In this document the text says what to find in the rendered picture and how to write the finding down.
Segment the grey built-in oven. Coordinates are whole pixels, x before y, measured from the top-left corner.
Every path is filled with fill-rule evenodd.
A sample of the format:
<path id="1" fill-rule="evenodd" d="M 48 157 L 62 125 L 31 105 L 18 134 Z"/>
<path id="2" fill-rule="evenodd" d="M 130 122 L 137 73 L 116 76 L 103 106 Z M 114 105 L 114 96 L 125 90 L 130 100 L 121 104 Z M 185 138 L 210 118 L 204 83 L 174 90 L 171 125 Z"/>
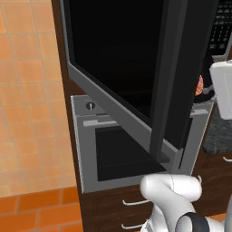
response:
<path id="1" fill-rule="evenodd" d="M 184 147 L 163 143 L 165 163 L 155 161 L 89 96 L 72 96 L 71 105 L 82 192 L 89 193 L 137 185 L 153 173 L 191 174 L 214 103 L 192 107 Z"/>

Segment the orange-pink waffle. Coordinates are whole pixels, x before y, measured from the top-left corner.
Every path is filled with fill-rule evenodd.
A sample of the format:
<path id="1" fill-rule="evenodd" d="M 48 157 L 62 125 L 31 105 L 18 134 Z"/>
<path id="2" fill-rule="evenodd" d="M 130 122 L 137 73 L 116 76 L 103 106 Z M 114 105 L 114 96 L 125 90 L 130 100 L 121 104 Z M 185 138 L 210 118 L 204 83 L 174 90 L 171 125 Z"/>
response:
<path id="1" fill-rule="evenodd" d="M 204 89 L 204 81 L 202 76 L 200 75 L 198 78 L 198 85 L 195 91 L 195 96 L 199 96 L 203 92 L 203 89 Z"/>

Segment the dark wood drawer front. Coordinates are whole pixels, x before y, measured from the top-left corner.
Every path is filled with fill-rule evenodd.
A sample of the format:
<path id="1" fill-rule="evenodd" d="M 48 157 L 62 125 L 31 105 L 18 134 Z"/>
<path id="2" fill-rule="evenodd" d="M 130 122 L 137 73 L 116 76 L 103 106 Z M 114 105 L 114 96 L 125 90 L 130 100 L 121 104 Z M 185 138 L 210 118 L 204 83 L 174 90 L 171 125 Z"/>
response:
<path id="1" fill-rule="evenodd" d="M 110 214 L 92 217 L 84 217 L 82 219 L 83 232 L 136 232 L 135 230 L 124 230 L 121 224 L 126 226 L 134 226 L 145 223 L 149 218 L 146 214 Z"/>
<path id="2" fill-rule="evenodd" d="M 79 200 L 82 216 L 151 212 L 152 204 L 150 202 L 138 206 L 124 206 L 123 199 L 126 202 L 145 200 L 140 193 L 139 185 L 81 194 Z"/>

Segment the dark wood tall cabinet frame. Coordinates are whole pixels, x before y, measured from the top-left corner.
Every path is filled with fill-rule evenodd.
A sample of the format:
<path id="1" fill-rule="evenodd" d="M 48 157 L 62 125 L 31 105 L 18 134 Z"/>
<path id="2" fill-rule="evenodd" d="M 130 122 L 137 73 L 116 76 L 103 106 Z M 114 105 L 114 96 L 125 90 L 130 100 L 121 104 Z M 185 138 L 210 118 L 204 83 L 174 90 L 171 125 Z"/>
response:
<path id="1" fill-rule="evenodd" d="M 82 190 L 81 190 L 77 147 L 76 147 L 76 140 L 75 140 L 75 133 L 74 133 L 74 125 L 73 125 L 71 96 L 72 95 L 84 95 L 84 91 L 74 81 L 72 81 L 69 78 L 67 62 L 66 62 L 64 38 L 63 38 L 63 24 L 62 24 L 60 0 L 52 0 L 52 8 L 53 8 L 53 20 L 54 20 L 54 27 L 55 27 L 55 33 L 56 33 L 58 53 L 59 53 L 59 60 L 60 60 L 60 66 L 61 66 L 63 94 L 64 94 L 64 99 L 65 99 L 65 107 L 66 107 L 66 112 L 67 112 L 67 120 L 68 120 L 68 125 L 69 125 L 70 140 L 71 140 L 71 146 L 72 146 L 72 160 L 73 160 L 78 194 L 81 195 Z"/>

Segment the oven door, dark window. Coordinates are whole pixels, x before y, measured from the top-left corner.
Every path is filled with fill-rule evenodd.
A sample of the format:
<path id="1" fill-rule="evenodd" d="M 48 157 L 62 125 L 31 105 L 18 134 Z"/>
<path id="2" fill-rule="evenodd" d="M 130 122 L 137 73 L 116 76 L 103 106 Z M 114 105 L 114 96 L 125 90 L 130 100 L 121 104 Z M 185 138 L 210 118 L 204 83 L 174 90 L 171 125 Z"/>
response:
<path id="1" fill-rule="evenodd" d="M 153 173 L 190 175 L 199 145 L 188 145 L 168 163 L 158 163 L 119 124 L 84 127 L 84 121 L 112 121 L 104 116 L 73 118 L 83 193 L 138 185 Z"/>

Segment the black microwave door, grey frame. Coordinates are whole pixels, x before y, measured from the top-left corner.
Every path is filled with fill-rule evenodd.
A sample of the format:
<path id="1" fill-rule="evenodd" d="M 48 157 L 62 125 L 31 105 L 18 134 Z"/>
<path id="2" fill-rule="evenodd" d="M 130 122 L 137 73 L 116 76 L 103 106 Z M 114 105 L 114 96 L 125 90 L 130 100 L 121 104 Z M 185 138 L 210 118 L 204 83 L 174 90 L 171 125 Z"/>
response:
<path id="1" fill-rule="evenodd" d="M 164 0 L 60 0 L 69 76 L 150 153 Z M 183 147 L 218 0 L 188 0 L 163 137 Z"/>

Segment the dark wood cupboard door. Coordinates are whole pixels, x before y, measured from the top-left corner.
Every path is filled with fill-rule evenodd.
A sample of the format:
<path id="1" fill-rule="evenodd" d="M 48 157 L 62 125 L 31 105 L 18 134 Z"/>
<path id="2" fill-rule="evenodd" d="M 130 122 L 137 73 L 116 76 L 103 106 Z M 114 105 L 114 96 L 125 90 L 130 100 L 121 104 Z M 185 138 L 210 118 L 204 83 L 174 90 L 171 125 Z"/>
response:
<path id="1" fill-rule="evenodd" d="M 232 153 L 208 155 L 201 150 L 198 154 L 192 175 L 202 178 L 202 195 L 193 205 L 202 216 L 227 211 L 232 195 L 232 162 L 225 162 L 223 157 L 232 159 Z"/>

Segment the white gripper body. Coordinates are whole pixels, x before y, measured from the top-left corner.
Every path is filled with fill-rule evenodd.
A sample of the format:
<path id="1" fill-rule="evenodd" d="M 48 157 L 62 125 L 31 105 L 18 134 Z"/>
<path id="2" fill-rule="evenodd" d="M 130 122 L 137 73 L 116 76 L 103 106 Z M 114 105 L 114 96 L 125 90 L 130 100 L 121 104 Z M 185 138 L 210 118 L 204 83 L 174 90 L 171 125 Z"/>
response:
<path id="1" fill-rule="evenodd" d="M 220 117 L 232 120 L 232 60 L 213 63 L 209 71 Z"/>

